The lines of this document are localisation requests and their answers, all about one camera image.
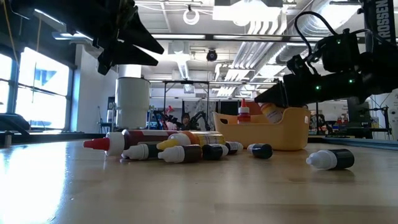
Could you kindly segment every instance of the security camera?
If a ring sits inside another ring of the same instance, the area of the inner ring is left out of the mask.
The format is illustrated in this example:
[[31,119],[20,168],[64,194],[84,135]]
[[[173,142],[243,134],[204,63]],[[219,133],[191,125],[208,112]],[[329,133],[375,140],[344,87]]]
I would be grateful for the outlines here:
[[210,49],[209,52],[207,53],[207,57],[206,57],[208,62],[214,62],[215,60],[217,60],[217,53],[215,49]]

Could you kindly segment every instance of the window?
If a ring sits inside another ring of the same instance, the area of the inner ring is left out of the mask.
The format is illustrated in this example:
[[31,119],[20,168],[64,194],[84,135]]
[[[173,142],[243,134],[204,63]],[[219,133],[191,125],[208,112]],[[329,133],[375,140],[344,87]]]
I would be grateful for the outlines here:
[[0,54],[0,113],[7,111],[12,59]]
[[21,54],[16,113],[33,128],[65,127],[70,69],[34,50]]

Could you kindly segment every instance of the red bottle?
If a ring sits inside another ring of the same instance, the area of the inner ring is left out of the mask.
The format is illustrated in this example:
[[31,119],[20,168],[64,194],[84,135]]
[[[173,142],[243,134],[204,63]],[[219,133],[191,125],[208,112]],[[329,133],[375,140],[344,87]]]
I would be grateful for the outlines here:
[[242,99],[241,107],[238,109],[238,124],[250,123],[250,109],[246,106],[246,100]]
[[157,144],[165,141],[177,131],[163,130],[124,130],[121,133],[106,134],[105,138],[85,141],[83,147],[104,150],[107,156],[120,156],[123,150],[138,144]]

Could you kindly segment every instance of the white nozzle tip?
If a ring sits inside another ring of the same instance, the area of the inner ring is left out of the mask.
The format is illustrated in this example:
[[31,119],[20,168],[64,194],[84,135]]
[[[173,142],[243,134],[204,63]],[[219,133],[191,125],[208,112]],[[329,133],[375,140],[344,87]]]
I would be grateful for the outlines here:
[[158,157],[159,159],[163,159],[163,153],[164,153],[164,152],[158,153],[158,154],[157,154],[157,157]]
[[308,158],[305,160],[305,162],[306,162],[308,165],[312,165],[312,159],[311,159],[311,157],[308,157]]

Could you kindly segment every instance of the yellow bottle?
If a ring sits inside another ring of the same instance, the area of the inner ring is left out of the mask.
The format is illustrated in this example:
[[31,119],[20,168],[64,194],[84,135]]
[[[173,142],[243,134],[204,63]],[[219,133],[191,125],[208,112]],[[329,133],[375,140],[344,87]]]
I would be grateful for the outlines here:
[[172,134],[169,139],[156,145],[159,150],[174,146],[187,146],[198,144],[201,147],[205,144],[225,144],[224,136],[216,131],[182,131]]
[[278,107],[276,107],[275,104],[273,103],[259,103],[261,113],[263,113],[267,119],[268,122],[271,124],[276,124],[279,121],[282,120],[282,112]]

